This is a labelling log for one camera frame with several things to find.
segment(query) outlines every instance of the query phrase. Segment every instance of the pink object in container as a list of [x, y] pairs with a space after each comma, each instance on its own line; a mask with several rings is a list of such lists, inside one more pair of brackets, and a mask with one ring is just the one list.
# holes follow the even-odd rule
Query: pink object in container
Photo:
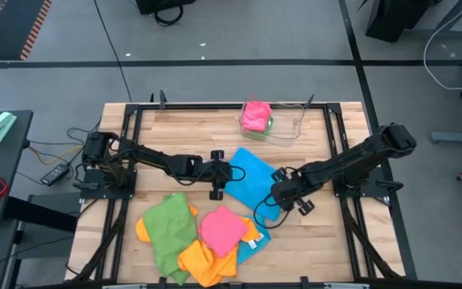
[[270, 104], [263, 101], [250, 101], [241, 114], [241, 126], [250, 131], [263, 132], [270, 118]]
[[249, 231], [249, 227], [231, 210], [219, 206], [201, 222], [199, 234], [206, 244], [224, 258]]

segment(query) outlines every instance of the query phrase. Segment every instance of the cloth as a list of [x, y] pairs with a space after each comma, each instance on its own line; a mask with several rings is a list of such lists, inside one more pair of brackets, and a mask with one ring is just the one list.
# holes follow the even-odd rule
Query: cloth
[[[261, 237], [251, 219], [240, 217], [240, 221], [248, 228], [247, 233], [241, 238], [242, 241], [250, 242]], [[219, 257], [204, 240], [195, 240], [181, 252], [177, 262], [181, 270], [190, 272], [201, 286], [210, 287], [219, 283], [225, 276], [237, 275], [237, 252], [238, 245], [234, 245], [228, 254]]]
[[159, 205], [146, 210], [143, 219], [161, 274], [183, 285], [188, 272], [180, 269], [177, 257], [197, 238], [196, 220], [188, 208], [186, 195], [166, 196]]
[[[270, 187], [274, 184], [271, 176], [275, 169], [244, 148], [239, 148], [229, 163], [243, 168], [245, 178], [241, 181], [227, 182], [224, 191], [254, 210], [270, 193]], [[233, 168], [234, 176], [242, 174], [241, 170]], [[275, 200], [269, 197], [267, 202], [274, 204]], [[279, 210], [279, 206], [261, 204], [257, 208], [257, 214], [275, 221], [279, 217]]]
[[[188, 204], [188, 209], [192, 213], [192, 215], [195, 217], [199, 213], [196, 208], [194, 208], [192, 205]], [[145, 228], [145, 223], [144, 219], [140, 218], [135, 225], [135, 232], [136, 236], [138, 239], [142, 242], [151, 242], [151, 239], [149, 238], [149, 234], [147, 229]]]
[[263, 132], [266, 130], [271, 113], [270, 104], [262, 101], [250, 101], [245, 105], [241, 114], [241, 126], [254, 132]]
[[[252, 226], [254, 226], [257, 232], [260, 234], [260, 237], [249, 238], [249, 241], [245, 241], [244, 239], [242, 239], [242, 241], [244, 242], [238, 243], [238, 264], [242, 264], [247, 259], [251, 258], [260, 250], [262, 250], [266, 246], [266, 244], [270, 242], [271, 239], [269, 231], [261, 226], [257, 226], [256, 223], [253, 221], [253, 216], [245, 216], [242, 217], [242, 219], [249, 220]], [[256, 216], [256, 219], [260, 224], [262, 224], [263, 226], [265, 225], [265, 221], [262, 217]]]
[[226, 256], [249, 231], [247, 225], [225, 206], [206, 214], [199, 234], [218, 257]]

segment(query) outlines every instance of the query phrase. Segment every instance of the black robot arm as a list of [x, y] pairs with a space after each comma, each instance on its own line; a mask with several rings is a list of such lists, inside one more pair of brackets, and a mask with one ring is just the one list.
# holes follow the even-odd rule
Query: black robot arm
[[[415, 139], [403, 125], [383, 126], [363, 143], [327, 161], [311, 162], [298, 169], [280, 168], [272, 175], [276, 181], [271, 188], [272, 196], [286, 211], [292, 210], [294, 202], [297, 202], [299, 212], [306, 215], [314, 206], [310, 201], [303, 201], [302, 197], [321, 189], [335, 178], [347, 187], [358, 188], [382, 161], [411, 154], [415, 146]], [[292, 170], [290, 177], [287, 169]]]
[[[119, 142], [119, 148], [111, 153], [114, 142]], [[215, 150], [210, 153], [211, 161], [203, 162], [196, 155], [168, 155], [137, 144], [133, 140], [120, 139], [112, 132], [93, 132], [87, 138], [83, 150], [82, 162], [85, 165], [97, 167], [105, 173], [107, 182], [126, 186], [129, 172], [123, 166], [123, 161], [135, 161], [162, 169], [182, 185], [191, 185], [196, 181], [211, 182], [213, 191], [210, 199], [221, 200], [228, 181], [239, 181], [245, 177], [245, 172], [238, 179], [233, 179], [232, 166], [225, 161], [224, 151]]]

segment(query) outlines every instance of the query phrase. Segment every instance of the concrete floor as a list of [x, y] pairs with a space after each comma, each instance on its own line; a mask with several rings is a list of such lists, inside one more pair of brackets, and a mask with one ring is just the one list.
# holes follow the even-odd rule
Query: concrete floor
[[[403, 34], [397, 43], [364, 35], [371, 8], [346, 0], [363, 60], [421, 59], [427, 39]], [[455, 4], [443, 0], [418, 26], [435, 26]], [[179, 25], [157, 26], [133, 1], [98, 0], [122, 60], [352, 59], [335, 0], [198, 0]], [[462, 59], [462, 39], [437, 39], [429, 59]], [[53, 0], [28, 61], [113, 61], [92, 0]], [[442, 82], [462, 86], [462, 67], [432, 67]], [[391, 161], [419, 279], [462, 282], [462, 145], [432, 144], [432, 131], [462, 132], [462, 100], [440, 88], [423, 67], [365, 67], [381, 124], [405, 124], [418, 141], [411, 157]], [[229, 101], [258, 95], [270, 100], [363, 101], [354, 67], [235, 66], [126, 67], [132, 99], [148, 101], [164, 89], [169, 101]], [[29, 138], [67, 140], [73, 126], [91, 128], [107, 102], [128, 101], [118, 68], [0, 69], [0, 110], [31, 109]], [[45, 153], [64, 148], [37, 146]], [[45, 173], [25, 151], [18, 170]], [[69, 181], [51, 188], [16, 177], [12, 194], [75, 191]], [[58, 283], [66, 259], [26, 261], [19, 282]]]

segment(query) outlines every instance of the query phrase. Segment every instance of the wooden table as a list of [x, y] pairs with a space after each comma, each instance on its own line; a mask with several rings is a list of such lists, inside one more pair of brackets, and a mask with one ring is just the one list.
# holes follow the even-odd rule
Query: wooden table
[[[362, 142], [368, 135], [363, 107], [359, 102], [341, 103], [346, 134], [351, 146]], [[100, 131], [120, 133], [125, 104], [106, 104]], [[140, 130], [140, 143], [167, 154], [196, 154], [205, 159], [214, 149], [225, 150], [231, 157], [238, 146], [246, 147], [274, 168], [297, 167], [306, 162], [330, 158], [322, 110], [307, 110], [302, 122], [302, 135], [289, 148], [250, 140], [240, 134], [240, 110], [147, 110], [144, 111]], [[337, 123], [333, 119], [334, 131]], [[163, 196], [184, 191], [188, 201], [198, 210], [197, 223], [219, 205], [228, 206], [237, 214], [251, 214], [251, 210], [225, 194], [224, 201], [210, 201], [208, 183], [184, 187], [178, 185], [159, 169], [138, 165], [136, 195], [128, 209], [119, 283], [158, 283], [150, 244], [140, 242], [135, 233], [136, 221], [142, 213], [158, 204]], [[351, 281], [351, 265], [347, 250], [344, 225], [338, 199], [331, 183], [313, 193], [309, 199], [315, 210], [302, 217], [293, 212], [281, 227], [271, 230], [272, 241], [260, 253], [238, 266], [238, 275], [224, 282], [299, 282], [308, 276], [311, 282]], [[397, 239], [388, 207], [370, 198], [362, 199], [363, 212], [369, 238], [375, 248], [403, 275]], [[117, 204], [115, 215], [120, 205]], [[78, 222], [69, 267], [81, 270], [99, 245], [107, 201], [99, 200]], [[363, 251], [356, 242], [362, 275], [366, 275]], [[109, 276], [113, 249], [107, 253], [104, 276]], [[72, 278], [67, 272], [66, 279]]]

